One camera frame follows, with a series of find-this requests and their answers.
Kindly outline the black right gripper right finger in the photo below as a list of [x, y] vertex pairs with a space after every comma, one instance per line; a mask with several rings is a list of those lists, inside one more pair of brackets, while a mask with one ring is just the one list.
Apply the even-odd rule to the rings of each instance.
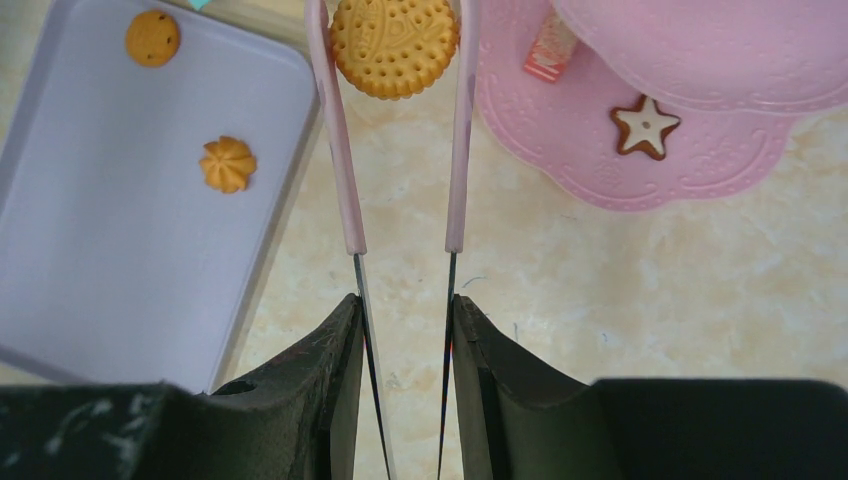
[[584, 384], [452, 302], [468, 479], [843, 479], [847, 393], [797, 379]]

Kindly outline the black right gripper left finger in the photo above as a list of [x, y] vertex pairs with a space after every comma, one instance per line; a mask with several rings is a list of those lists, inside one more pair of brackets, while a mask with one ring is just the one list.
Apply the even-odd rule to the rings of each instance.
[[211, 394], [168, 383], [9, 386], [5, 479], [349, 479], [364, 362], [346, 296], [312, 332]]

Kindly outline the orange swirl cookie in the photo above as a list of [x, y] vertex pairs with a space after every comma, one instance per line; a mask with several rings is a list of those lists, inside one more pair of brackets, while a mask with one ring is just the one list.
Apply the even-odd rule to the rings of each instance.
[[203, 149], [199, 165], [207, 186], [224, 194], [248, 188], [250, 177], [257, 170], [257, 159], [244, 141], [222, 135], [217, 141], [204, 144]]

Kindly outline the star-shaped iced cookie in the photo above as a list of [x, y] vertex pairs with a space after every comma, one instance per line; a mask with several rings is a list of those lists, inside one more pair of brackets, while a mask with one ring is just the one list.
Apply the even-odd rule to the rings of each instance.
[[618, 129], [618, 155], [641, 152], [655, 161], [666, 158], [666, 138], [681, 124], [680, 117], [662, 111], [644, 94], [630, 108], [612, 108], [609, 117]]

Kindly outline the pink food tongs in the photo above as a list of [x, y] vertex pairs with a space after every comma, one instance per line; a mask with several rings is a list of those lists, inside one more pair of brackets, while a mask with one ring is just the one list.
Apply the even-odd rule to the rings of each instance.
[[[445, 236], [445, 250], [450, 255], [450, 261], [442, 368], [441, 399], [443, 401], [448, 399], [447, 390], [450, 380], [457, 257], [464, 248], [470, 137], [477, 79], [481, 10], [481, 4], [478, 1], [462, 1], [457, 8], [454, 8], [451, 3], [450, 5], [457, 18], [460, 39], [457, 51], [451, 60], [458, 64], [458, 79], [453, 114], [451, 173]], [[304, 4], [309, 54], [328, 134], [345, 245], [353, 259], [354, 274], [363, 308], [365, 351], [381, 448], [386, 474], [388, 478], [394, 479], [397, 476], [397, 468], [388, 411], [382, 400], [380, 356], [364, 266], [364, 257], [367, 253], [366, 235], [338, 82], [338, 79], [344, 76], [335, 64], [330, 42], [333, 15], [334, 13], [328, 12], [327, 5], [323, 1], [307, 1]]]

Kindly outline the red striped cake piece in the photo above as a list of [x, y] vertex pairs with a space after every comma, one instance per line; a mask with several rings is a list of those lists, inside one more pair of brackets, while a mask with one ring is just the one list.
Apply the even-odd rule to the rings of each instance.
[[580, 40], [551, 7], [526, 56], [523, 70], [544, 82], [556, 83], [566, 70]]

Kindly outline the orange waffle round cookie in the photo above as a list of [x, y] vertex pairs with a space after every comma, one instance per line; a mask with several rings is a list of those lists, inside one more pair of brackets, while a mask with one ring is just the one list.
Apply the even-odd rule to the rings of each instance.
[[344, 0], [330, 26], [335, 64], [357, 90], [398, 100], [432, 86], [460, 39], [444, 0]]

